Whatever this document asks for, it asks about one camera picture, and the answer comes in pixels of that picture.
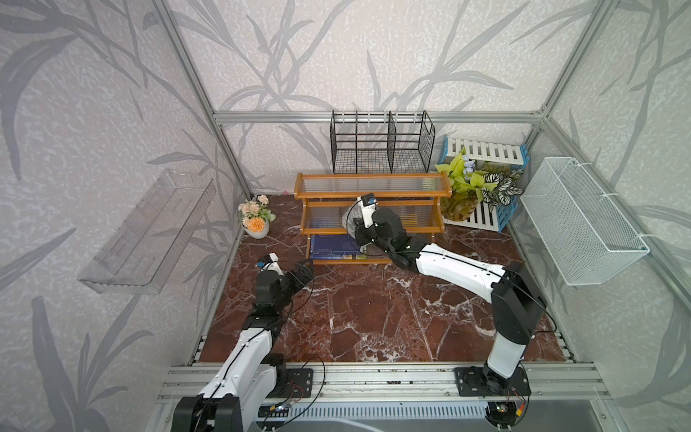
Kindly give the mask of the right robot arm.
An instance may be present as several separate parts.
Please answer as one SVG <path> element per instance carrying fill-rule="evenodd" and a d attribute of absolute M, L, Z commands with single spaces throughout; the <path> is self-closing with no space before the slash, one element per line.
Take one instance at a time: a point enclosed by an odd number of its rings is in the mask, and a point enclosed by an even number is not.
<path fill-rule="evenodd" d="M 519 364 L 546 308 L 522 264 L 491 265 L 452 253 L 408 234 L 395 212 L 375 203 L 354 204 L 342 218 L 342 225 L 361 248 L 374 245 L 395 266 L 456 284 L 491 304 L 495 328 L 491 353 L 482 367 L 462 369 L 459 394 L 530 394 Z"/>

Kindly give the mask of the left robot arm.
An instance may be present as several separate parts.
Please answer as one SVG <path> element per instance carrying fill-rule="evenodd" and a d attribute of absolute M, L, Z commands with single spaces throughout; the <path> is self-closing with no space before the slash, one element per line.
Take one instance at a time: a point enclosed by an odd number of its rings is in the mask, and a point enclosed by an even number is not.
<path fill-rule="evenodd" d="M 286 383 L 284 357 L 272 349 L 289 318 L 284 308 L 314 280 L 314 266 L 306 259 L 285 272 L 275 254 L 257 265 L 255 302 L 237 344 L 212 381 L 176 405 L 173 431 L 246 431 L 266 396 Z"/>

